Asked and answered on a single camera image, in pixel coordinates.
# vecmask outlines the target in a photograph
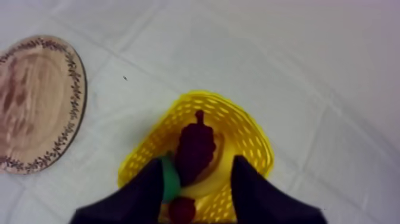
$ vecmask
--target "floral border pattern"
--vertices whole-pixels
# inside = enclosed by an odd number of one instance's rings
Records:
[[[0,57],[0,65],[5,63],[16,52],[37,47],[42,47],[43,49],[49,49],[51,51],[58,51],[65,55],[65,62],[68,66],[68,76],[71,77],[73,81],[73,85],[70,86],[73,94],[70,97],[70,121],[67,123],[66,126],[64,126],[64,130],[58,136],[58,139],[54,141],[54,146],[50,151],[46,151],[45,155],[39,156],[31,163],[26,164],[9,156],[0,156],[0,167],[5,164],[6,167],[15,168],[18,172],[25,171],[26,174],[46,168],[47,166],[52,164],[57,159],[57,157],[60,157],[62,155],[63,151],[61,147],[63,145],[67,145],[68,136],[74,133],[74,127],[76,126],[76,124],[72,123],[71,121],[78,119],[78,106],[80,105],[79,100],[82,96],[80,84],[82,74],[76,72],[77,65],[74,61],[75,55],[67,51],[67,46],[57,43],[55,41],[44,40],[42,37],[38,37],[37,39],[31,40],[29,42],[21,43],[17,47],[11,48],[6,54]]]

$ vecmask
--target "wooden plate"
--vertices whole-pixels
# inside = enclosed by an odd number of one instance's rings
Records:
[[[58,160],[85,112],[86,75],[67,42],[33,36],[0,56],[0,168],[28,174]]]

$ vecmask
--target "fruit stem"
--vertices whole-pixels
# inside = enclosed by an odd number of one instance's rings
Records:
[[[198,110],[196,112],[197,124],[204,124],[204,111]]]

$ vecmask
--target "yellow basket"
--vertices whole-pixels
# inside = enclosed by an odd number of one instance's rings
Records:
[[[233,157],[244,155],[255,169],[267,176],[273,165],[273,152],[268,138],[243,109],[207,91],[191,91],[182,95],[147,138],[123,161],[118,171],[122,187],[135,177],[152,158],[175,150],[181,130],[195,123],[197,110],[204,111],[204,123],[214,129],[217,149],[209,168],[196,182],[182,189],[182,196],[196,200],[194,221],[235,221],[230,189]],[[161,207],[160,221],[168,221],[167,206]]]

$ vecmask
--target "dark red fruit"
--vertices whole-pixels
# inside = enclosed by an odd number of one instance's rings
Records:
[[[177,197],[170,203],[168,213],[173,224],[188,224],[196,215],[195,200]]]
[[[197,123],[184,127],[175,155],[175,167],[181,186],[193,183],[196,177],[213,160],[215,151],[214,131],[204,125],[204,112],[196,112]]]

